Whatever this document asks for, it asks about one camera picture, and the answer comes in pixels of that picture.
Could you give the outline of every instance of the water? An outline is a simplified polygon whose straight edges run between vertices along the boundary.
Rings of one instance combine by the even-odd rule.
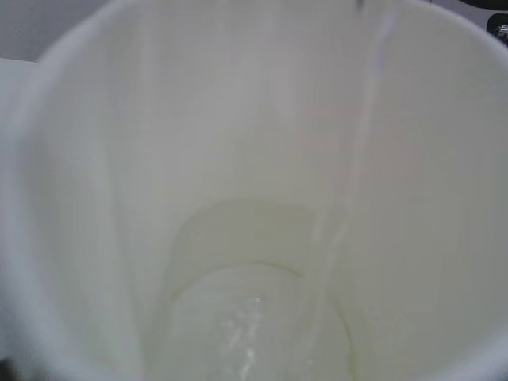
[[[326,297],[316,345],[281,369],[291,348],[315,214],[263,200],[198,211],[171,250],[168,299],[157,311],[148,374],[160,380],[353,380],[352,343],[337,300]]]
[[[356,4],[358,10],[361,10],[364,2],[358,0]],[[356,197],[360,188],[372,129],[375,101],[379,95],[388,45],[394,34],[400,5],[401,3],[398,0],[391,3],[391,8],[383,19],[379,32],[369,50],[370,54],[367,55],[364,96],[352,142],[352,165],[348,186],[342,197],[330,200],[329,207],[319,213],[314,223],[314,236],[316,237],[322,237],[322,231],[327,229],[332,229],[335,233],[331,240],[325,244],[325,248],[317,251],[319,257],[313,258],[312,263],[305,271],[304,286],[299,298],[300,305],[294,317],[294,332],[291,334],[292,344],[296,349],[292,351],[287,361],[286,366],[289,369],[297,367],[313,351],[318,336],[323,330],[322,322],[324,320],[327,285],[331,274],[340,261],[341,244],[347,236],[350,215],[356,205]],[[329,210],[335,210],[337,205],[341,205],[343,210],[343,216],[339,220],[329,212]]]

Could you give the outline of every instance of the milky liquid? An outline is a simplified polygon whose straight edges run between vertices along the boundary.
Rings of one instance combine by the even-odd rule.
[[[171,381],[353,380],[348,327],[331,295],[312,352],[290,374],[280,367],[291,350],[298,271],[318,250],[314,221],[302,207],[262,200],[198,211],[175,239],[175,271],[168,272],[169,280],[193,280],[167,284],[172,295],[157,311],[148,374]]]

